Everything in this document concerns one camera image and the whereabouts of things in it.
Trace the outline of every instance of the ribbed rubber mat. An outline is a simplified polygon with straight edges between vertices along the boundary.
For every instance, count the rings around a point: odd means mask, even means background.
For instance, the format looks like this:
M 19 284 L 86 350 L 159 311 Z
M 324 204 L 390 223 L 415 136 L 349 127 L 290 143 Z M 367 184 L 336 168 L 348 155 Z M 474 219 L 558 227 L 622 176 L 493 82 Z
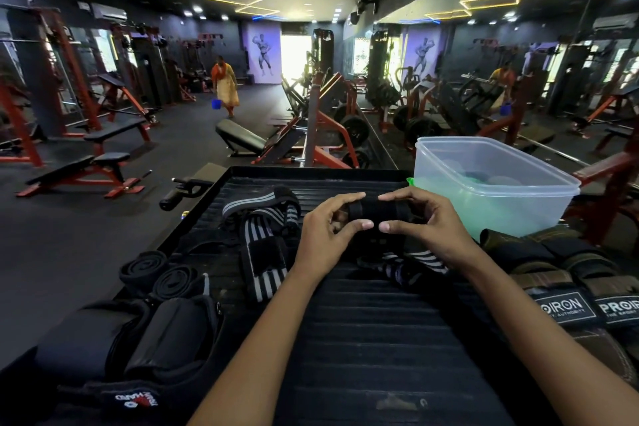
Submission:
M 338 193 L 369 195 L 402 184 L 230 178 L 194 230 L 216 228 L 237 193 L 286 185 L 303 213 Z M 246 308 L 236 254 L 191 255 L 212 278 L 233 336 L 220 349 L 228 361 L 260 310 Z M 501 426 L 515 424 L 440 312 L 420 296 L 380 279 L 362 279 L 341 262 L 320 285 L 304 316 L 289 362 L 276 425 Z

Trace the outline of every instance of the printed logo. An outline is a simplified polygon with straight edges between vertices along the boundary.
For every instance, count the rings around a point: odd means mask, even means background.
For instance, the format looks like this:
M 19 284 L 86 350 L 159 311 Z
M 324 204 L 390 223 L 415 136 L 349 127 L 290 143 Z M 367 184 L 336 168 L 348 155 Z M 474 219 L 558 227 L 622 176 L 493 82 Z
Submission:
M 115 398 L 117 401 L 124 401 L 124 407 L 128 407 L 129 409 L 133 409 L 138 406 L 158 406 L 158 402 L 149 391 L 135 392 L 133 394 L 117 394 Z
M 639 320 L 639 295 L 611 296 L 595 300 L 606 314 L 606 323 Z
M 535 301 L 558 324 L 597 318 L 597 314 L 579 292 L 545 296 Z

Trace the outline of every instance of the black weight plate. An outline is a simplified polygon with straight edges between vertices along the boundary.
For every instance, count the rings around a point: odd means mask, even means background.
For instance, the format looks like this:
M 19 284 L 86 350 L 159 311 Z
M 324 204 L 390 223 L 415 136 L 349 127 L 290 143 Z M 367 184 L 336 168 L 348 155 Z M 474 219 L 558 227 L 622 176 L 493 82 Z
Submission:
M 335 109 L 335 114 L 333 115 L 333 119 L 337 123 L 341 123 L 345 116 L 346 116 L 346 105 L 339 105 Z
M 354 147 L 361 147 L 363 142 L 368 139 L 370 129 L 368 128 L 368 123 L 357 115 L 348 115 L 342 119 L 340 122 L 346 131 L 348 131 L 348 135 L 351 138 L 351 143 Z M 344 140 L 344 136 L 339 134 L 342 143 L 346 144 Z
M 393 115 L 393 124 L 395 128 L 399 131 L 404 131 L 406 129 L 406 120 L 408 119 L 408 107 L 401 106 L 395 110 L 395 115 Z
M 442 136 L 442 128 L 428 116 L 422 118 L 411 118 L 406 124 L 404 137 L 410 145 L 415 145 L 417 139 L 423 136 Z
M 369 168 L 371 166 L 371 158 L 368 156 L 366 152 L 364 152 L 363 150 L 356 150 L 355 155 L 357 155 L 357 163 L 359 164 L 360 168 L 364 169 L 364 168 Z M 355 165 L 353 165 L 353 159 L 351 158 L 351 154 L 344 155 L 344 157 L 342 158 L 342 162 L 344 162 L 346 165 L 350 165 L 351 167 L 355 168 Z

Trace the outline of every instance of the plastic container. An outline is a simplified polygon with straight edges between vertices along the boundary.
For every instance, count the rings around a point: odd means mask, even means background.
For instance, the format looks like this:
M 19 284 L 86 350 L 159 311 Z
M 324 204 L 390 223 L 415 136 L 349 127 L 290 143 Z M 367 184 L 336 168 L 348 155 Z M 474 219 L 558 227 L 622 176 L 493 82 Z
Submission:
M 415 185 L 449 198 L 475 239 L 488 228 L 525 236 L 556 225 L 579 180 L 480 136 L 417 140 Z

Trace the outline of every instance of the human hand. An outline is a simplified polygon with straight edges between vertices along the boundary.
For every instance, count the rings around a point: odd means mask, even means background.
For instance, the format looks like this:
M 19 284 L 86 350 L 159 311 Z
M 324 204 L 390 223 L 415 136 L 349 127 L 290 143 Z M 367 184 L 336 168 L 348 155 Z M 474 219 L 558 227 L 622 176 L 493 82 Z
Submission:
M 364 196 L 364 192 L 336 195 L 304 216 L 302 239 L 292 272 L 301 272 L 319 282 L 337 264 L 353 236 L 374 226 L 372 221 L 365 219 L 343 225 L 345 215 L 340 209 Z
M 464 271 L 486 256 L 468 234 L 446 197 L 410 186 L 380 195 L 379 200 L 409 200 L 428 219 L 427 224 L 384 221 L 379 223 L 380 231 L 405 234 L 421 240 L 435 256 L 459 271 Z

